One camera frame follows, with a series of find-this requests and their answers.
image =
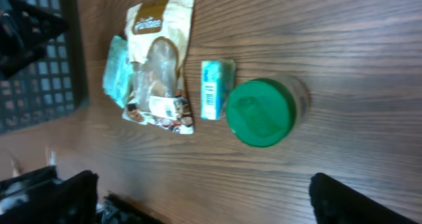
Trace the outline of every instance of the small box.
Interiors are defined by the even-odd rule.
[[[203,61],[201,66],[201,117],[208,120],[221,119],[235,84],[235,62],[219,59]]]

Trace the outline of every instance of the food package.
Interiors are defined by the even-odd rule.
[[[194,1],[157,0],[127,11],[125,33],[134,74],[124,119],[179,134],[194,132],[183,80]]]
[[[133,69],[129,64],[127,42],[119,36],[114,36],[103,74],[103,89],[104,93],[122,108],[129,100],[132,74]]]
[[[201,70],[201,111],[203,119],[217,120],[226,115],[226,101],[235,85],[233,60],[203,61]]]

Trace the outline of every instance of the teal packet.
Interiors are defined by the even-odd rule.
[[[233,60],[203,61],[201,70],[201,117],[218,120],[226,114],[225,106],[235,84]]]
[[[104,93],[124,108],[129,100],[133,68],[129,64],[127,41],[114,36],[103,75]]]

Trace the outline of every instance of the white label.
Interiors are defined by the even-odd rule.
[[[216,94],[217,88],[215,82],[205,82],[204,88],[204,101],[202,102],[204,106],[204,116],[208,119],[217,119],[217,111],[216,111]]]
[[[135,30],[151,29],[161,26],[161,20],[154,20],[154,17],[150,16],[147,19],[139,19],[135,24]]]
[[[176,120],[176,107],[173,98],[150,96],[149,106],[152,115]]]

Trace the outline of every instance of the black crate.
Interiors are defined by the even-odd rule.
[[[63,17],[70,30],[47,44],[47,57],[0,81],[0,134],[69,115],[88,105],[76,0],[24,0]]]

